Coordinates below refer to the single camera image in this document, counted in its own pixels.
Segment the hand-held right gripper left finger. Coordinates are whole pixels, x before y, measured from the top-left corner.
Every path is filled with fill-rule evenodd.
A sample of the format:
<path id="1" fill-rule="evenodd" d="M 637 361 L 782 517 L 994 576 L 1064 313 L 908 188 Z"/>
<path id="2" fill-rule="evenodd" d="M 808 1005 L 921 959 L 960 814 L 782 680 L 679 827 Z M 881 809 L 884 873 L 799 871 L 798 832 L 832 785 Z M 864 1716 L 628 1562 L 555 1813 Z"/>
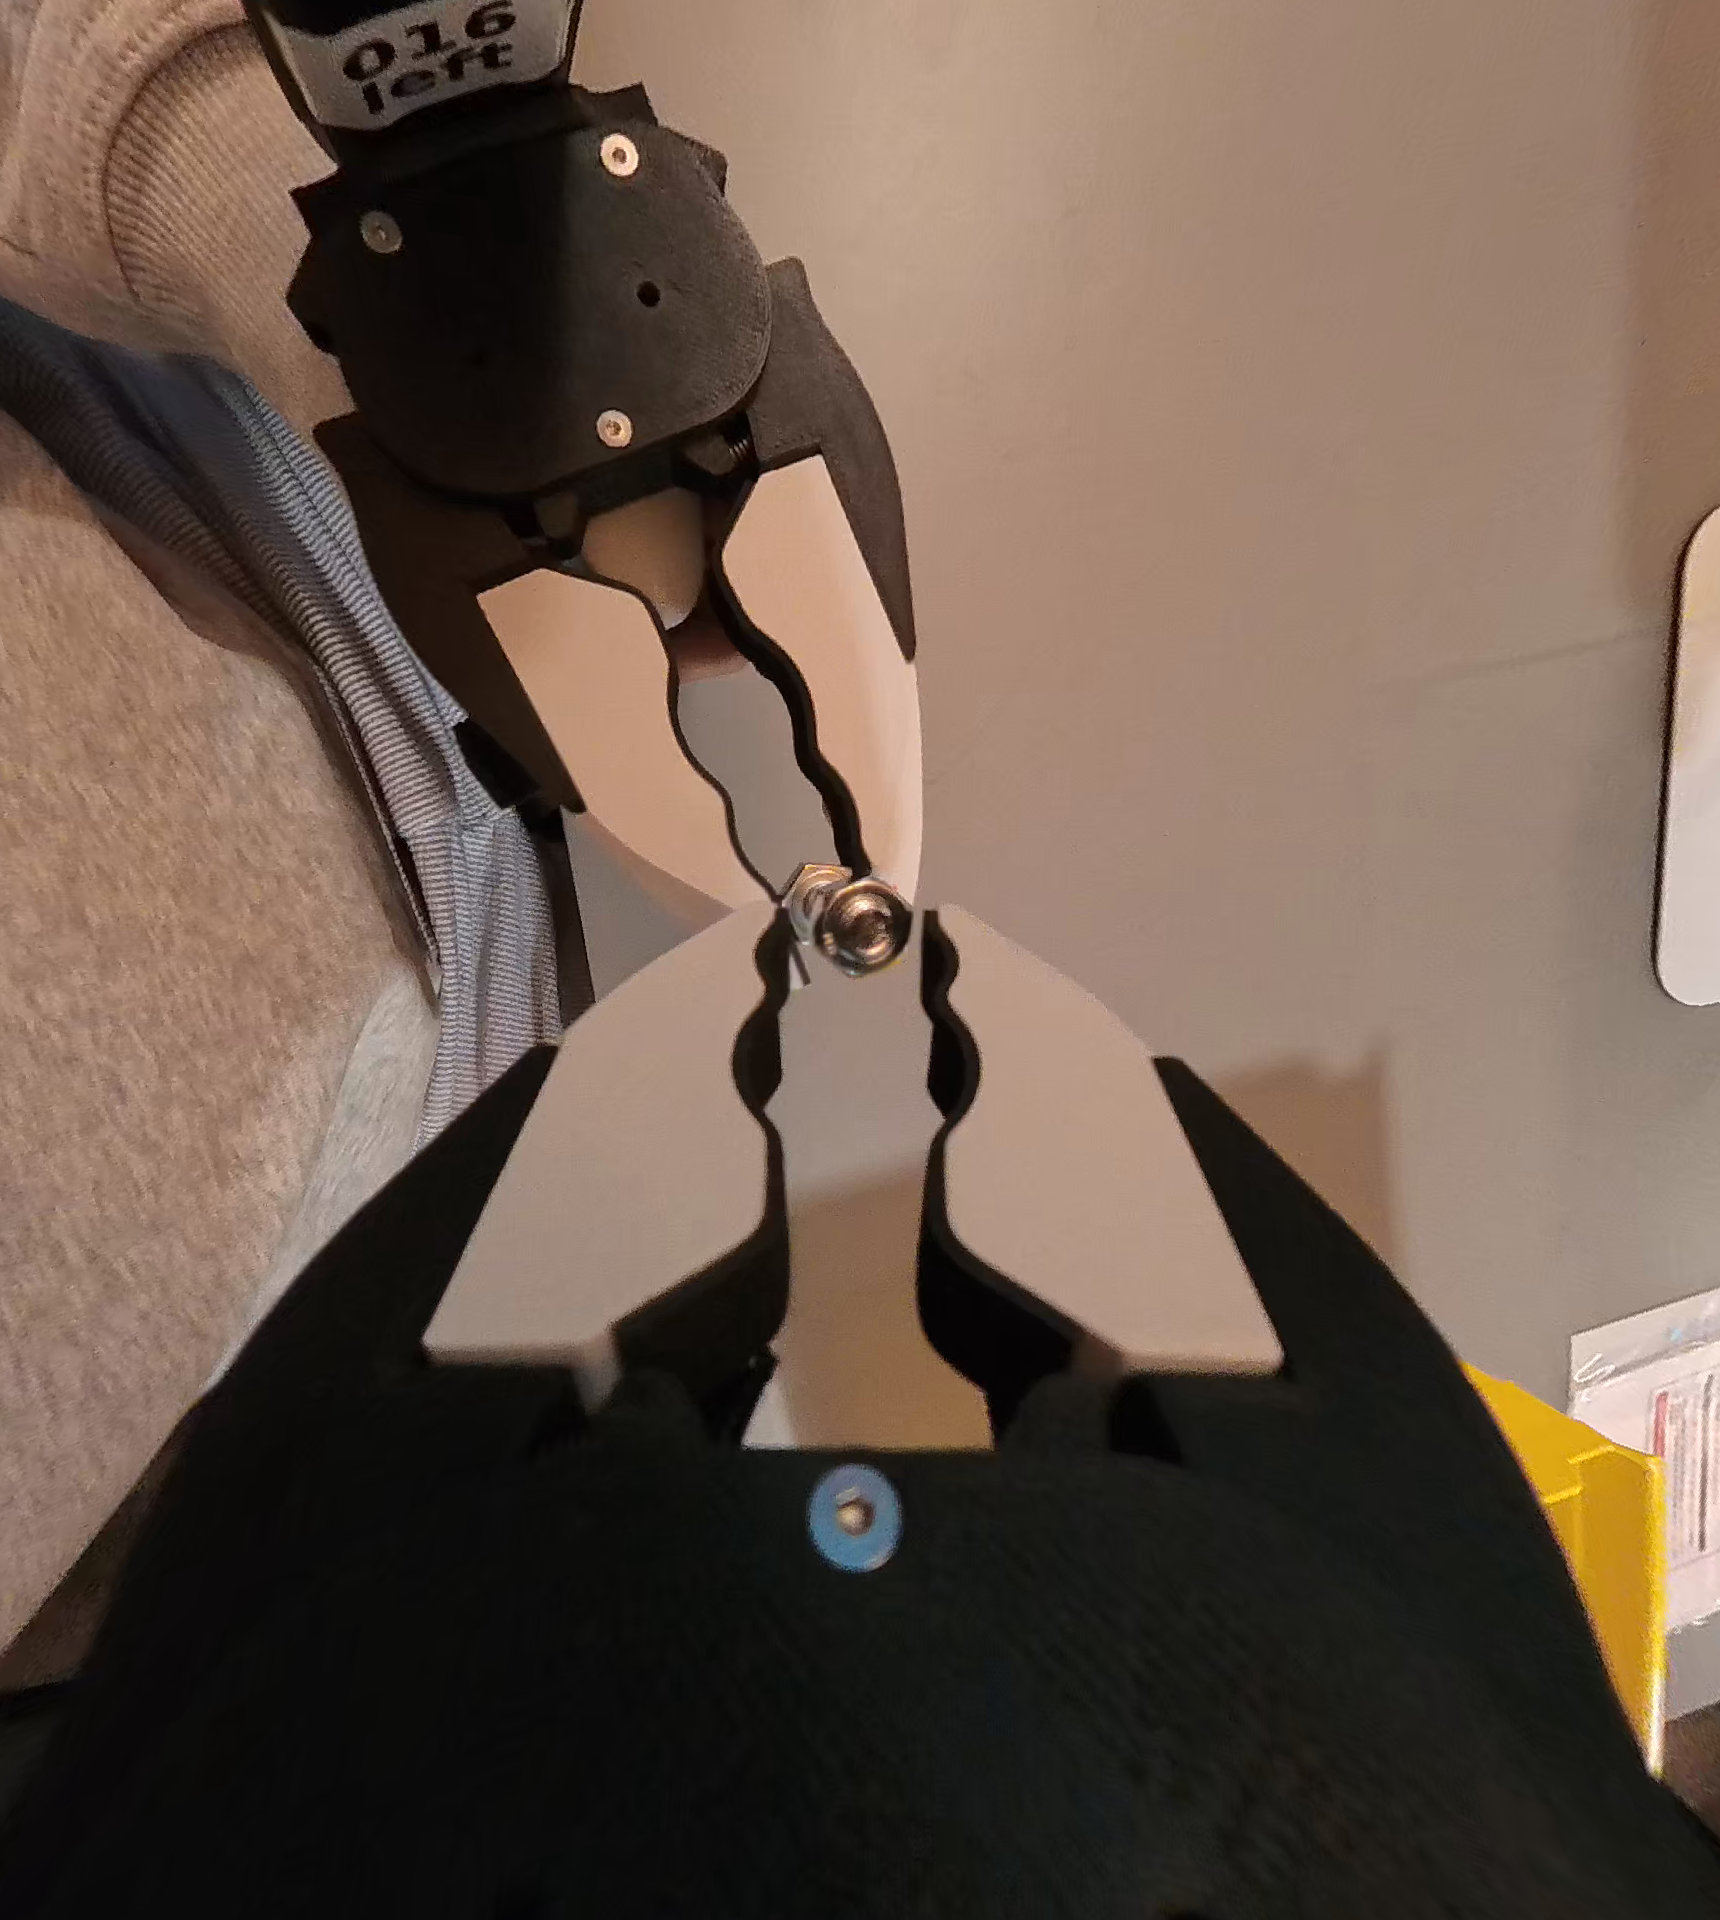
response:
<path id="1" fill-rule="evenodd" d="M 560 1041 L 424 1329 L 436 1363 L 538 1365 L 587 1411 L 637 1372 L 725 1394 L 789 1305 L 779 1012 L 796 934 L 740 907 Z"/>

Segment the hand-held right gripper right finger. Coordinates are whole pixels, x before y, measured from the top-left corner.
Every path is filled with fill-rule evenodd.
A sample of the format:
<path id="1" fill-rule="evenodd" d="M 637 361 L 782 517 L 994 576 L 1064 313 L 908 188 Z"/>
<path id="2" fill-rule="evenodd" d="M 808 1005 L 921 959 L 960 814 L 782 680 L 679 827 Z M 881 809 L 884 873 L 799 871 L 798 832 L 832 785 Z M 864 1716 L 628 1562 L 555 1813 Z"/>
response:
<path id="1" fill-rule="evenodd" d="M 1234 1241 L 1157 1063 L 1088 988 L 966 907 L 925 912 L 921 1307 L 986 1387 L 1064 1365 L 1271 1377 L 1274 1324 Z"/>

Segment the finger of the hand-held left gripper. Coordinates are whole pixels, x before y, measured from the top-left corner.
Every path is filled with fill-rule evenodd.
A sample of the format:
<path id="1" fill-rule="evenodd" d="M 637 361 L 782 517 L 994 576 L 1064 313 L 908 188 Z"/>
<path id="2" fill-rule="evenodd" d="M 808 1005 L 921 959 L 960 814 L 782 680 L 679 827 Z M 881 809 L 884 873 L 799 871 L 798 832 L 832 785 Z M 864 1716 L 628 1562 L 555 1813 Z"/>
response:
<path id="1" fill-rule="evenodd" d="M 750 479 L 718 551 L 742 634 L 772 663 L 798 756 L 842 859 L 920 895 L 923 739 L 918 673 L 898 642 L 823 452 Z"/>
<path id="2" fill-rule="evenodd" d="M 570 805 L 616 863 L 674 915 L 772 907 L 728 797 L 681 736 L 677 664 L 652 602 L 536 568 L 479 605 L 560 758 Z"/>

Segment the steel hex bolt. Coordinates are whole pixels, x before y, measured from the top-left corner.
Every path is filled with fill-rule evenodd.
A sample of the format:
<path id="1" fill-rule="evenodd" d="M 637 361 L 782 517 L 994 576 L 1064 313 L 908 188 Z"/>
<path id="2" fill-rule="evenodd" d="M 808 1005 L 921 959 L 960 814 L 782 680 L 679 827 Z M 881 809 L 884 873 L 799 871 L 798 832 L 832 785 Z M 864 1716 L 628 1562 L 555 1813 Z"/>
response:
<path id="1" fill-rule="evenodd" d="M 832 883 L 849 876 L 872 876 L 872 875 L 852 875 L 852 871 L 849 871 L 847 868 L 823 861 L 808 861 L 796 870 L 796 876 L 789 878 L 787 888 L 784 892 L 784 910 L 787 915 L 787 922 L 791 926 L 791 931 L 796 931 L 796 943 L 801 949 L 818 951 L 813 946 L 815 907 L 820 904 L 823 892 L 830 888 Z"/>

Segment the silver steel bolt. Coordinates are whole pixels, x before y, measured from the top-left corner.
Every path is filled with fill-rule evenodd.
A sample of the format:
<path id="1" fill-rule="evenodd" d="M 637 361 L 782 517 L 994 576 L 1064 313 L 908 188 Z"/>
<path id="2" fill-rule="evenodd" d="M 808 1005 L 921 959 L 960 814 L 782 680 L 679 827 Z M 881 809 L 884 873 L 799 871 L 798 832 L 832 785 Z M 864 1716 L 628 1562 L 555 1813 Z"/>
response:
<path id="1" fill-rule="evenodd" d="M 815 907 L 813 946 L 847 976 L 871 976 L 898 963 L 915 929 L 915 910 L 877 876 L 832 883 Z"/>

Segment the yellow plastic bin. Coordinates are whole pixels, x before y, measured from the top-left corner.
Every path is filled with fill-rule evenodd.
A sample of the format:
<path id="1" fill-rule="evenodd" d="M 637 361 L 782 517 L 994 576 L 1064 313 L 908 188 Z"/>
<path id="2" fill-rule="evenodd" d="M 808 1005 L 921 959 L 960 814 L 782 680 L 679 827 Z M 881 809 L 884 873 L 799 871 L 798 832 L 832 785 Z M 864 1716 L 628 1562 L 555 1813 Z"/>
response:
<path id="1" fill-rule="evenodd" d="M 1651 1774 L 1664 1765 L 1666 1485 L 1656 1455 L 1468 1367 L 1566 1555 L 1595 1646 Z"/>

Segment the person's left forearm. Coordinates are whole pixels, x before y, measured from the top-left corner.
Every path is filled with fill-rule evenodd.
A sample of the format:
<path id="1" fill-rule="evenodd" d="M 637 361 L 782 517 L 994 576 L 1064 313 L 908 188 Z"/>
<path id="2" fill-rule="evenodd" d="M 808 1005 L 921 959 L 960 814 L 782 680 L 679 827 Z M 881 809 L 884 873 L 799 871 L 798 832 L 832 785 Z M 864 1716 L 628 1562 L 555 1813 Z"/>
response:
<path id="1" fill-rule="evenodd" d="M 0 1 L 0 296 L 238 369 L 302 432 L 350 410 L 289 305 L 331 172 L 240 3 Z"/>

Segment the grey desk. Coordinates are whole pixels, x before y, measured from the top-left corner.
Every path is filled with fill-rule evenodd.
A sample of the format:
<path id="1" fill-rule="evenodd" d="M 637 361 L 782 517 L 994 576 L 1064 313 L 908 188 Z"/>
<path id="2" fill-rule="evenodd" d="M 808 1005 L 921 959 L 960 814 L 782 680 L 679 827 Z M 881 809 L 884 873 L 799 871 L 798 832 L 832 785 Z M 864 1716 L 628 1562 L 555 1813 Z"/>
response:
<path id="1" fill-rule="evenodd" d="M 579 72 L 869 378 L 925 897 L 1547 1402 L 1720 1283 L 1720 1005 L 1651 965 L 1720 3 L 587 3 Z"/>

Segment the person's left hand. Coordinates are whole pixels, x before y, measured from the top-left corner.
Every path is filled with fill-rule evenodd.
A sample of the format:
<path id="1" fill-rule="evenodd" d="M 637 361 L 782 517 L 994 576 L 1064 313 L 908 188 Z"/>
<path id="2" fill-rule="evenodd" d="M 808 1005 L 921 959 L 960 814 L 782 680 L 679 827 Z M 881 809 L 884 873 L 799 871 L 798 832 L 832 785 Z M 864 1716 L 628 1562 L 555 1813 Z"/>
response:
<path id="1" fill-rule="evenodd" d="M 732 627 L 709 600 L 698 602 L 677 625 L 669 627 L 667 642 L 681 683 L 725 678 L 750 666 Z"/>

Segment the striped blue shirt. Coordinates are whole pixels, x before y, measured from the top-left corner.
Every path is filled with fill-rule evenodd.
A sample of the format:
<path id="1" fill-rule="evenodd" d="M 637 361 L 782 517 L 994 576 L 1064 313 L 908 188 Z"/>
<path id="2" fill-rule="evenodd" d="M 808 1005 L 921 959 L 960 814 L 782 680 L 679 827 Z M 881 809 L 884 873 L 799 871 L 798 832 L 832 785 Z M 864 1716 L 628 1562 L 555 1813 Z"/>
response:
<path id="1" fill-rule="evenodd" d="M 238 369 L 82 335 L 0 296 L 0 408 L 111 507 L 260 619 L 348 753 L 431 963 L 438 1043 L 418 1143 L 560 1043 L 542 849 L 487 793 L 367 563 L 323 452 Z"/>

